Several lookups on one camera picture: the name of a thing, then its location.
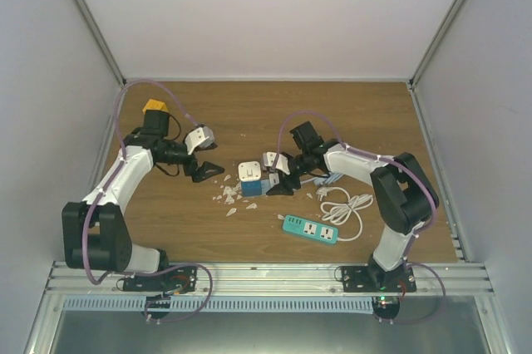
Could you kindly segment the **white cube adapter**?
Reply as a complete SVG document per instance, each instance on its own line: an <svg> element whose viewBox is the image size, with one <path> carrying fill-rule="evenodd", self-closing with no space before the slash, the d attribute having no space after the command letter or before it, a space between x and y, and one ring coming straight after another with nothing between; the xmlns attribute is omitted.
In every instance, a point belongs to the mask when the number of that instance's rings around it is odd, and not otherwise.
<svg viewBox="0 0 532 354"><path fill-rule="evenodd" d="M261 180L262 173L262 166L257 160L242 162L238 166L239 180L244 183Z"/></svg>

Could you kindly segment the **yellow cube socket adapter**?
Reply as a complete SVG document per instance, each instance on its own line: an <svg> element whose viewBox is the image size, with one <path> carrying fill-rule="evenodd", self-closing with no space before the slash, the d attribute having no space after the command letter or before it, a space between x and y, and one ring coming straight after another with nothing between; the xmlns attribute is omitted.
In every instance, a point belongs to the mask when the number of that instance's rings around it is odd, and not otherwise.
<svg viewBox="0 0 532 354"><path fill-rule="evenodd" d="M145 114L147 111L163 111L168 113L169 109L165 102L158 101L155 99L149 99L145 106L143 107L143 113Z"/></svg>

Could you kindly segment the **light blue power strip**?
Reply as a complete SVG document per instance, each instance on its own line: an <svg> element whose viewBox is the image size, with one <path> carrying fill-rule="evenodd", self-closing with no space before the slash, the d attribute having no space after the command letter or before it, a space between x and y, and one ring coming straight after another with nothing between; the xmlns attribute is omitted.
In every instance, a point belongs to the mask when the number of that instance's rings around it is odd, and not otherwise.
<svg viewBox="0 0 532 354"><path fill-rule="evenodd" d="M262 187L263 187L263 195L266 195L266 192L274 185L279 183L285 183L285 178L283 176L279 177L273 177L272 179L263 179L262 180Z"/></svg>

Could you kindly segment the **teal power strip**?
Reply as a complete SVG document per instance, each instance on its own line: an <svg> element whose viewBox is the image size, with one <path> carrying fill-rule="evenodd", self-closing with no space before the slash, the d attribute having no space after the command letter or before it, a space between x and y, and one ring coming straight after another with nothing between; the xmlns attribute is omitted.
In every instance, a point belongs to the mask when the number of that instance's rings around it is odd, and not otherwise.
<svg viewBox="0 0 532 354"><path fill-rule="evenodd" d="M338 241L337 228L294 215L286 215L284 217L283 231L320 243L335 244Z"/></svg>

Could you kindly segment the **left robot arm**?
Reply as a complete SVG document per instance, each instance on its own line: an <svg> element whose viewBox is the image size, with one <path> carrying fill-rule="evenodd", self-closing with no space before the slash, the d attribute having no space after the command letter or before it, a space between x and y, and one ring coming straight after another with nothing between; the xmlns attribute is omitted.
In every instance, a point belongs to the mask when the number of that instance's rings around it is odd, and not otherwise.
<svg viewBox="0 0 532 354"><path fill-rule="evenodd" d="M140 273L154 291L167 288L170 269L159 249L134 244L125 212L140 182L160 165L175 165L195 183L224 173L209 161L199 163L196 152L216 148L214 132L198 125L182 141L168 136L172 116L148 110L142 126L121 143L115 162L103 180L81 201L62 210L63 247L69 268L111 273Z"/></svg>

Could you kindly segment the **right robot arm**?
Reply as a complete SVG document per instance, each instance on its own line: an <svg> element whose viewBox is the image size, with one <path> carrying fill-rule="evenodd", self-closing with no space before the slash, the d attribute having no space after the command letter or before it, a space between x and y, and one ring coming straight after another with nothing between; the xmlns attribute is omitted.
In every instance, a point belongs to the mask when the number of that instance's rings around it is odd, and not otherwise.
<svg viewBox="0 0 532 354"><path fill-rule="evenodd" d="M279 182L268 195L292 195L301 177L315 170L340 174L373 188L385 224L377 247L368 259L368 282L385 292L406 275L406 259L419 233L435 221L439 199L425 172L410 153L378 155L359 150L339 136L324 140L309 121L290 130L298 155L276 150L262 155L261 165L278 173Z"/></svg>

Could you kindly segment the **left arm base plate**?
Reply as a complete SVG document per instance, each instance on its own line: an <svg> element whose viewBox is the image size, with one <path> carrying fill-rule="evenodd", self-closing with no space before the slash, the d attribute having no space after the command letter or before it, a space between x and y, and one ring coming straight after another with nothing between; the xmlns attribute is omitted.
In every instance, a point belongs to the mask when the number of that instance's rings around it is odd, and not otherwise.
<svg viewBox="0 0 532 354"><path fill-rule="evenodd" d="M160 276L121 278L116 287L129 293L190 293L195 290L196 266L185 266Z"/></svg>

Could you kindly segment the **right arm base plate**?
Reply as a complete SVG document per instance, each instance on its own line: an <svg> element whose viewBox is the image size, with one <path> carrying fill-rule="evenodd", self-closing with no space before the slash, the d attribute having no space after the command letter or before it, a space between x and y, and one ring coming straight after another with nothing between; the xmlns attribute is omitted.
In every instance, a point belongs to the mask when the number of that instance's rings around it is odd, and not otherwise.
<svg viewBox="0 0 532 354"><path fill-rule="evenodd" d="M375 264L341 265L334 271L335 279L345 293L415 293L413 271L399 265L392 271L383 271Z"/></svg>

